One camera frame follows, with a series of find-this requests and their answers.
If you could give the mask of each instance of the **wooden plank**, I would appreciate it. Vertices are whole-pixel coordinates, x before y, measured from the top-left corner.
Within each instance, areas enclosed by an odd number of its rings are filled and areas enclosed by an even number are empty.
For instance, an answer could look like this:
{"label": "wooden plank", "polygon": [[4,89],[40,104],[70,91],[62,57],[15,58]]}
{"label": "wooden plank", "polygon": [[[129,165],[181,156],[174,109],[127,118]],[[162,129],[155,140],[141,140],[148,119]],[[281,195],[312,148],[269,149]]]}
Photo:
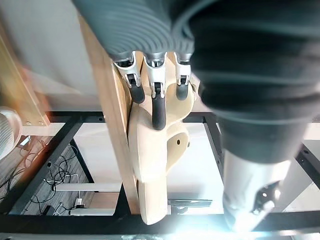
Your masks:
{"label": "wooden plank", "polygon": [[116,209],[118,196],[118,192],[95,192],[91,200],[90,208]]}
{"label": "wooden plank", "polygon": [[130,163],[127,137],[131,98],[111,59],[81,16],[79,23],[128,204],[132,214],[139,214],[137,181]]}
{"label": "wooden plank", "polygon": [[2,104],[17,111],[23,125],[47,126],[50,121],[30,80],[20,66],[0,23],[0,81]]}

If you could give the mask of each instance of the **black cable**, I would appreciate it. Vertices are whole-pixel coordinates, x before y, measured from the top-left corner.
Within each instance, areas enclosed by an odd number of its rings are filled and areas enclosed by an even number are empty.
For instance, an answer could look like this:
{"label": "black cable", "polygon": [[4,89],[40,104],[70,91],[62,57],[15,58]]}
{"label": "black cable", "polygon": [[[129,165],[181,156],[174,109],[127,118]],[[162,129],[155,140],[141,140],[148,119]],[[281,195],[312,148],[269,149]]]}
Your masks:
{"label": "black cable", "polygon": [[[42,145],[42,149],[38,152],[38,153],[33,153],[30,151],[27,152],[26,155],[22,155],[22,148],[20,149],[20,152],[19,154],[23,157],[19,162],[18,164],[12,169],[11,173],[8,174],[8,178],[0,184],[0,189],[3,188],[6,184],[7,184],[7,188],[6,188],[6,193],[4,196],[0,197],[0,200],[4,199],[8,192],[11,190],[11,184],[12,184],[12,181],[14,180],[14,178],[20,174],[22,174],[27,168],[29,168],[33,162],[33,160],[30,160],[28,159],[28,157],[30,155],[38,155],[45,147],[46,147],[46,144],[41,140],[39,140],[38,138],[36,138],[38,140],[38,142]],[[72,145],[69,145],[70,147],[72,147],[73,149],[75,149],[75,153],[74,153],[74,156],[70,157],[70,158],[65,158],[63,155],[61,155],[60,157],[63,158],[63,161],[60,162],[60,164],[57,166],[58,167],[58,172],[53,175],[51,170],[50,170],[50,176],[52,178],[52,181],[53,183],[49,183],[48,181],[45,180],[45,182],[51,186],[51,189],[53,191],[53,195],[51,197],[49,197],[48,199],[45,199],[45,200],[42,200],[42,201],[39,201],[39,198],[38,196],[35,196],[36,200],[32,200],[30,199],[30,201],[32,203],[35,203],[35,204],[38,204],[38,207],[39,207],[39,211],[40,211],[40,214],[42,215],[42,211],[41,211],[41,205],[40,204],[43,204],[43,203],[46,203],[48,201],[50,201],[51,199],[53,199],[53,197],[56,195],[56,186],[61,184],[61,183],[64,183],[65,182],[65,178],[66,178],[66,175],[72,175],[70,172],[69,172],[69,165],[68,165],[68,161],[71,160],[71,159],[74,159],[77,155],[78,155],[78,149]],[[21,168],[21,169],[18,169],[18,167],[23,163],[24,167]]]}
{"label": "black cable", "polygon": [[[52,195],[50,198],[48,198],[48,199],[46,199],[46,200],[43,200],[43,201],[39,201],[39,199],[38,199],[37,196],[35,196],[35,197],[36,197],[36,201],[34,201],[34,200],[32,200],[32,199],[30,200],[32,203],[38,204],[39,209],[41,209],[40,204],[43,204],[43,203],[46,203],[46,202],[50,201],[50,200],[56,195],[56,190],[57,190],[57,189],[56,189],[56,186],[59,185],[59,184],[61,184],[61,183],[64,183],[64,182],[65,182],[65,178],[66,178],[67,175],[69,175],[69,176],[72,175],[72,174],[69,172],[68,161],[71,160],[71,159],[74,159],[74,158],[78,155],[78,150],[77,150],[77,148],[75,148],[75,147],[72,146],[72,145],[70,145],[70,147],[72,147],[72,148],[74,148],[74,149],[76,150],[76,153],[74,154],[74,156],[72,156],[72,157],[70,157],[70,158],[65,158],[63,155],[60,155],[60,157],[63,159],[63,161],[61,161],[61,162],[59,163],[59,165],[57,166],[57,167],[58,167],[58,172],[57,172],[55,175],[53,175],[52,171],[50,170],[50,176],[51,176],[51,178],[52,178],[51,181],[53,181],[53,183],[50,183],[50,182],[48,182],[48,181],[45,179],[45,182],[46,182],[48,185],[50,185],[51,188],[53,189],[53,191],[54,191],[53,195]],[[63,212],[65,212],[65,211],[67,211],[67,210],[72,210],[72,208],[69,208],[69,209],[68,209],[68,208],[65,208],[64,206],[62,206],[62,207],[64,208],[64,211],[63,211]]]}

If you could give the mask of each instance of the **tangled wires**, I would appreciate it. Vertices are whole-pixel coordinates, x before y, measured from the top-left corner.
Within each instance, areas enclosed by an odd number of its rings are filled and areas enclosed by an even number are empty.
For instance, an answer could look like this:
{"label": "tangled wires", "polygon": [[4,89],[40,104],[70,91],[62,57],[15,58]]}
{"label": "tangled wires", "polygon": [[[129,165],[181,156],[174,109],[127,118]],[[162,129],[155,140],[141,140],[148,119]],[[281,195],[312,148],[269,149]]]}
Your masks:
{"label": "tangled wires", "polygon": [[46,147],[46,144],[42,141],[39,140],[38,138],[36,138],[42,145],[42,148],[37,152],[31,152],[31,150],[29,150],[27,152],[26,155],[22,155],[22,150],[23,148],[20,149],[20,156],[22,156],[22,159],[15,165],[15,167],[11,170],[11,173],[7,175],[6,180],[4,180],[1,184],[0,184],[0,189],[2,189],[5,185],[6,186],[6,193],[4,196],[0,197],[0,200],[4,199],[8,192],[11,190],[11,185],[14,181],[14,179],[21,175],[27,168],[30,167],[30,165],[32,164],[33,160],[39,156],[39,154],[43,151],[43,149]]}
{"label": "tangled wires", "polygon": [[63,155],[60,155],[60,158],[62,158],[62,161],[58,165],[56,165],[57,172],[53,173],[52,170],[50,170],[49,174],[50,174],[51,179],[49,179],[49,180],[43,179],[46,182],[46,184],[48,184],[51,187],[51,191],[53,192],[53,194],[50,197],[48,197],[47,199],[44,199],[41,201],[39,200],[37,195],[35,195],[34,198],[30,200],[32,203],[38,204],[39,212],[41,215],[42,215],[41,204],[46,203],[54,198],[54,196],[56,195],[56,192],[57,192],[57,188],[56,188],[57,185],[65,183],[65,182],[70,183],[71,177],[73,177],[73,176],[77,176],[77,183],[79,182],[78,174],[71,174],[70,173],[70,166],[68,164],[68,161],[74,159],[78,155],[78,150],[72,145],[70,145],[70,147],[72,147],[75,150],[74,155],[70,158],[65,158]]}

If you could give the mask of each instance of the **black metal frame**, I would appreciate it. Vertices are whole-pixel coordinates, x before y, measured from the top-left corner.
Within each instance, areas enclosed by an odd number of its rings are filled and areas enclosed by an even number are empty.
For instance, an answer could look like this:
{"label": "black metal frame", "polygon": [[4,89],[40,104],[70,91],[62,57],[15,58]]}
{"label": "black metal frame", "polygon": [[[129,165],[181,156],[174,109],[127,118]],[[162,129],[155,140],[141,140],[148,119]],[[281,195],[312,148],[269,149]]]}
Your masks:
{"label": "black metal frame", "polygon": [[[131,215],[123,186],[121,187],[113,216],[34,216],[20,215],[43,178],[70,143],[78,153],[78,160],[90,182],[93,179],[84,159],[74,141],[74,136],[82,123],[104,123],[102,112],[49,112],[52,123],[65,123],[52,138],[41,156],[37,157],[30,168],[22,175],[7,197],[0,203],[0,239],[19,236],[25,239],[123,239],[123,235],[143,235],[144,239],[182,234],[190,229],[200,234],[235,235],[231,232],[221,214],[216,215],[168,215],[160,222],[145,225],[140,216]],[[191,112],[183,122],[203,123],[223,179],[223,151],[220,131],[215,115],[210,112]],[[308,176],[320,187],[320,161],[302,145],[296,157]],[[269,214],[246,236],[291,236],[302,233],[320,232],[320,211],[281,212]]]}

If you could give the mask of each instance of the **bright light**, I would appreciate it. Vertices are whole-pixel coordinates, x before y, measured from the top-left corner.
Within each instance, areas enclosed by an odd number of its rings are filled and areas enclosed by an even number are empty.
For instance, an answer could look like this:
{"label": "bright light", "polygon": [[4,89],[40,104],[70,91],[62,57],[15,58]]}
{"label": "bright light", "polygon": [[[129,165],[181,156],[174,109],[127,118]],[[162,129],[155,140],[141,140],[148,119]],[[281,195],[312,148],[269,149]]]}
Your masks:
{"label": "bright light", "polygon": [[279,199],[281,195],[281,192],[279,191],[279,189],[274,190],[274,197],[275,199]]}

